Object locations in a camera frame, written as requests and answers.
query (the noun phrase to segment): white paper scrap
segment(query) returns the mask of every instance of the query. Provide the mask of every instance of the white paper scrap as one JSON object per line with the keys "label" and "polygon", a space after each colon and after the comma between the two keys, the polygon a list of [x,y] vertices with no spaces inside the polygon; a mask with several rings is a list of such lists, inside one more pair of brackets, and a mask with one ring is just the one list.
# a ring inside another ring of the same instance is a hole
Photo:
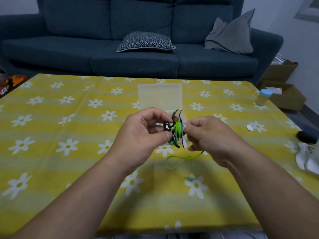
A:
{"label": "white paper scrap", "polygon": [[249,124],[249,125],[246,125],[247,129],[250,130],[250,131],[253,131],[253,128],[252,126]]}
{"label": "white paper scrap", "polygon": [[282,88],[280,87],[267,87],[266,86],[266,89],[267,90],[271,90],[274,94],[280,94],[282,93]]}

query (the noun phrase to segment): sofa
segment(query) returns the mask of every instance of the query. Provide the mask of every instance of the sofa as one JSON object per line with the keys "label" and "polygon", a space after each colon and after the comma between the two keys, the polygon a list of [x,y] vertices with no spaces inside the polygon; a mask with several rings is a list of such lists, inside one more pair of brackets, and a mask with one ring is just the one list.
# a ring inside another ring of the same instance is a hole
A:
{"label": "sofa", "polygon": [[[230,23],[244,0],[37,0],[39,13],[0,16],[0,66],[37,73],[198,80],[257,85],[283,44],[251,28],[253,53],[204,49],[217,17]],[[171,37],[173,52],[121,52],[133,31]]]}

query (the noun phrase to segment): striped tablecloth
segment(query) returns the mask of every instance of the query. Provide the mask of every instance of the striped tablecloth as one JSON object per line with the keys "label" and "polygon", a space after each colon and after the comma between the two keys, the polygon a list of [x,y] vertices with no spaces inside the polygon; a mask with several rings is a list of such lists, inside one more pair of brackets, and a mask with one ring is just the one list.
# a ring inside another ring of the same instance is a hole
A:
{"label": "striped tablecloth", "polygon": [[[138,84],[159,82],[182,84],[188,119],[218,117],[319,198],[319,180],[294,161],[299,128],[270,101],[256,106],[258,91],[248,82],[38,74],[0,99],[0,235],[15,232],[96,163],[138,111]],[[206,153],[194,170],[188,161],[165,168],[170,155],[196,154],[155,149],[122,183],[99,232],[258,226],[232,175]],[[196,180],[185,181],[192,171]]]}

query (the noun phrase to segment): jar with blue lid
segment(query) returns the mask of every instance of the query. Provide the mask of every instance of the jar with blue lid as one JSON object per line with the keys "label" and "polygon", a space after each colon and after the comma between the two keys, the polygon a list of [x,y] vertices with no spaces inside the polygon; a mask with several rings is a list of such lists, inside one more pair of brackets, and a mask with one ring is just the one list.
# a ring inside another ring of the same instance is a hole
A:
{"label": "jar with blue lid", "polygon": [[264,106],[266,101],[269,99],[269,97],[271,97],[271,95],[272,95],[272,91],[271,90],[262,89],[259,92],[259,95],[258,95],[257,99],[255,100],[256,105]]}

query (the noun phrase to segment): sofa back cushion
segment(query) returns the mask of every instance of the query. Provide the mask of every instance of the sofa back cushion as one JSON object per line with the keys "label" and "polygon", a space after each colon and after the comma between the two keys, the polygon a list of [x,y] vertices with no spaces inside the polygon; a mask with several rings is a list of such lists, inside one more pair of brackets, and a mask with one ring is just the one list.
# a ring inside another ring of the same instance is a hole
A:
{"label": "sofa back cushion", "polygon": [[174,0],[172,43],[204,44],[219,17],[226,23],[241,14],[244,0]]}
{"label": "sofa back cushion", "polygon": [[173,0],[111,0],[111,33],[122,40],[135,31],[171,36]]}
{"label": "sofa back cushion", "polygon": [[111,39],[110,0],[42,0],[39,6],[49,34]]}

